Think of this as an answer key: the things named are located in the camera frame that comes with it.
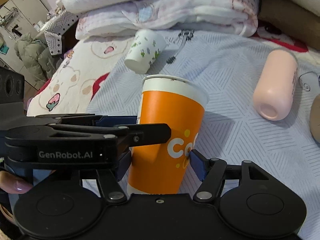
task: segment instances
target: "pink cylindrical bottle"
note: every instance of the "pink cylindrical bottle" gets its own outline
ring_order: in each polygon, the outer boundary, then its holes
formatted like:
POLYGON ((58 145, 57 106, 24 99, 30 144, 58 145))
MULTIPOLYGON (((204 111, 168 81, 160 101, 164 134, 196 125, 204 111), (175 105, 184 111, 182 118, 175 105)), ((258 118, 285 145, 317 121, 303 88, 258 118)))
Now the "pink cylindrical bottle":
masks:
POLYGON ((253 93, 253 105, 264 118, 284 119, 290 112, 297 80, 297 59, 287 50, 270 52, 253 93))

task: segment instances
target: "fingernail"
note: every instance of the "fingernail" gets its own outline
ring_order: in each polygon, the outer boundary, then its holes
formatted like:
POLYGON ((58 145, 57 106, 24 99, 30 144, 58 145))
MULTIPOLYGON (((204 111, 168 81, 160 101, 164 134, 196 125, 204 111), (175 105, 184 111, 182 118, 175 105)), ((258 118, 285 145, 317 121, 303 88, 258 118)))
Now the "fingernail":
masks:
POLYGON ((27 192, 32 188, 32 185, 26 181, 23 180, 17 180, 16 182, 16 188, 20 192, 27 192))

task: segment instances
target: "hand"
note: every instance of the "hand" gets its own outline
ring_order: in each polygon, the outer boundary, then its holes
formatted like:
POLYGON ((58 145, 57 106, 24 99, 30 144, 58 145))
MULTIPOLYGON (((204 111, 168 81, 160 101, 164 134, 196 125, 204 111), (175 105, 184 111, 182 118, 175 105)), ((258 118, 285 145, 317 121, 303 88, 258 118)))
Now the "hand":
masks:
POLYGON ((0 171, 0 188, 10 194, 23 194, 33 186, 7 171, 0 171))

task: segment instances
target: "green puffer jacket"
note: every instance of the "green puffer jacket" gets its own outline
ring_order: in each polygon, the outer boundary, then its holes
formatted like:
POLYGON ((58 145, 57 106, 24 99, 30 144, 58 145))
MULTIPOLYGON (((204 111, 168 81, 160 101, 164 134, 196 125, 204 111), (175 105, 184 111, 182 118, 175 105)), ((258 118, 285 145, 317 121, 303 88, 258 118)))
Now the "green puffer jacket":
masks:
POLYGON ((32 39, 30 33, 22 35, 14 49, 28 71, 42 81, 47 81, 57 70, 49 48, 40 40, 32 39))

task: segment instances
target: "orange paper cup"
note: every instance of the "orange paper cup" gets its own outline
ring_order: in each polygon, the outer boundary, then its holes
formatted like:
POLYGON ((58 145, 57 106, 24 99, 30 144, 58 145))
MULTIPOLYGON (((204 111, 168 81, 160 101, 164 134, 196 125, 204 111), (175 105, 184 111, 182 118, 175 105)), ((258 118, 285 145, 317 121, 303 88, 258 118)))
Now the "orange paper cup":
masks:
POLYGON ((144 78, 137 123, 167 123, 171 138, 165 144, 133 148, 128 194, 178 192, 207 103, 208 94, 186 79, 144 78))

